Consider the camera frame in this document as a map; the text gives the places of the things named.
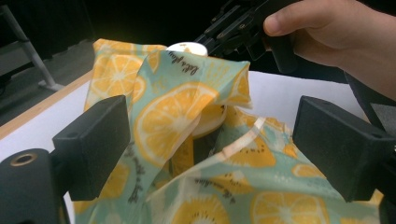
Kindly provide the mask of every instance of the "orange slice print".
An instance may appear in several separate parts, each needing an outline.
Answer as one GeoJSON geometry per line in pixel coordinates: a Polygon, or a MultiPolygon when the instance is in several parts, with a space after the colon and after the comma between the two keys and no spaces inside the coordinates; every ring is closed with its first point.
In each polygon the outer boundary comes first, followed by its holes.
{"type": "Polygon", "coordinates": [[[276,159],[265,142],[257,136],[247,147],[233,154],[225,162],[239,166],[266,167],[274,166],[276,159]]]}
{"type": "Polygon", "coordinates": [[[217,196],[196,196],[186,200],[176,211],[172,224],[230,223],[227,212],[217,196]]]}
{"type": "Polygon", "coordinates": [[[92,91],[103,99],[130,94],[141,63],[141,59],[130,55],[114,55],[106,64],[98,63],[91,81],[92,91]]]}
{"type": "Polygon", "coordinates": [[[167,47],[163,46],[163,45],[144,45],[143,46],[143,52],[145,54],[150,54],[154,50],[160,51],[160,50],[163,50],[163,49],[166,49],[166,48],[167,47]]]}
{"type": "Polygon", "coordinates": [[[248,86],[248,66],[245,66],[235,77],[227,105],[241,105],[251,107],[248,86]]]}
{"type": "Polygon", "coordinates": [[[198,126],[194,129],[192,136],[194,139],[203,137],[215,131],[227,116],[226,105],[208,105],[204,108],[198,126]]]}
{"type": "Polygon", "coordinates": [[[222,188],[227,189],[231,194],[244,194],[253,191],[253,187],[250,186],[242,171],[234,171],[224,175],[218,175],[210,180],[217,183],[222,188]]]}
{"type": "Polygon", "coordinates": [[[134,139],[142,156],[162,166],[190,135],[186,130],[218,95],[203,83],[190,82],[146,105],[134,123],[134,139]]]}
{"type": "Polygon", "coordinates": [[[275,118],[266,118],[265,123],[280,132],[284,132],[285,130],[285,123],[279,122],[279,120],[275,118]]]}
{"type": "Polygon", "coordinates": [[[340,224],[379,224],[379,220],[376,217],[364,217],[363,219],[356,219],[350,217],[340,218],[340,224]]]}
{"type": "Polygon", "coordinates": [[[237,106],[231,105],[227,108],[227,117],[224,120],[224,123],[232,128],[242,125],[247,125],[249,128],[252,128],[256,120],[256,116],[243,111],[237,106]]]}
{"type": "Polygon", "coordinates": [[[252,223],[329,223],[326,205],[319,197],[290,192],[262,192],[250,207],[252,223]]]}
{"type": "Polygon", "coordinates": [[[189,135],[172,157],[172,175],[178,176],[194,165],[193,138],[189,135]]]}
{"type": "Polygon", "coordinates": [[[143,96],[146,90],[146,81],[140,76],[137,76],[134,81],[134,96],[132,98],[133,103],[136,103],[143,96]]]}
{"type": "Polygon", "coordinates": [[[114,40],[107,40],[107,39],[98,39],[93,43],[93,49],[97,52],[99,50],[102,51],[117,51],[121,52],[132,52],[135,51],[136,46],[135,44],[114,41],[114,40]]]}
{"type": "Polygon", "coordinates": [[[147,56],[147,61],[152,73],[156,74],[161,62],[161,52],[159,50],[151,52],[147,56]]]}
{"type": "Polygon", "coordinates": [[[108,177],[108,180],[105,183],[105,186],[103,187],[98,198],[92,201],[73,203],[76,214],[83,213],[89,207],[102,199],[112,199],[120,197],[123,193],[123,189],[125,188],[128,175],[128,166],[118,163],[116,167],[114,167],[113,172],[111,172],[110,176],[108,177]]]}
{"type": "Polygon", "coordinates": [[[285,147],[283,147],[283,153],[285,153],[286,155],[288,155],[294,159],[298,158],[297,147],[292,143],[286,144],[285,147]]]}
{"type": "Polygon", "coordinates": [[[292,169],[291,172],[295,176],[299,177],[320,177],[326,178],[326,176],[314,165],[311,164],[297,164],[292,169]]]}

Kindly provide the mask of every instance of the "finger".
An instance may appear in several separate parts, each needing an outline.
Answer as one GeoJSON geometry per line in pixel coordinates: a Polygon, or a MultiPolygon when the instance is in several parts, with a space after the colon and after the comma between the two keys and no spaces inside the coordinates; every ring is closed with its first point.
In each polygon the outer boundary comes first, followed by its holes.
{"type": "Polygon", "coordinates": [[[340,50],[332,49],[313,39],[306,30],[295,33],[294,53],[308,61],[327,66],[335,66],[342,60],[340,50]]]}
{"type": "Polygon", "coordinates": [[[319,28],[332,18],[328,1],[304,0],[280,9],[263,23],[268,35],[288,35],[303,28],[319,28]]]}

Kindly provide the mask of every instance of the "fold of wrap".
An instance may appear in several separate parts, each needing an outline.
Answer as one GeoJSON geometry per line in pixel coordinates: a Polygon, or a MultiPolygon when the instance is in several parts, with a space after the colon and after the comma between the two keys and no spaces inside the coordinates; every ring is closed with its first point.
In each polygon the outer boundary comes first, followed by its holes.
{"type": "Polygon", "coordinates": [[[100,197],[74,202],[77,223],[379,223],[380,193],[345,203],[284,123],[241,109],[249,62],[105,39],[94,49],[85,108],[126,95],[133,140],[100,197]],[[193,133],[213,105],[225,120],[196,162],[193,133]]]}

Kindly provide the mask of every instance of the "black plastic bracket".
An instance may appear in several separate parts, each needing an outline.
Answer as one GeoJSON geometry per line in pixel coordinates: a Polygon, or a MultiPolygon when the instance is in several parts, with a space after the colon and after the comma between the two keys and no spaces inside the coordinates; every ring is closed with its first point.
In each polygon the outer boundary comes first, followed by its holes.
{"type": "Polygon", "coordinates": [[[379,178],[381,166],[396,168],[394,161],[386,163],[396,139],[330,102],[301,98],[293,141],[347,202],[370,200],[375,189],[396,183],[394,173],[379,178]]]}
{"type": "Polygon", "coordinates": [[[99,196],[130,142],[125,96],[98,102],[52,141],[55,149],[32,148],[0,163],[0,223],[70,223],[64,203],[99,196]]]}
{"type": "Polygon", "coordinates": [[[212,24],[194,41],[206,46],[208,54],[222,58],[233,51],[248,51],[253,61],[271,49],[279,72],[297,69],[297,60],[288,35],[265,34],[266,17],[295,0],[229,0],[213,18],[212,24]]]}

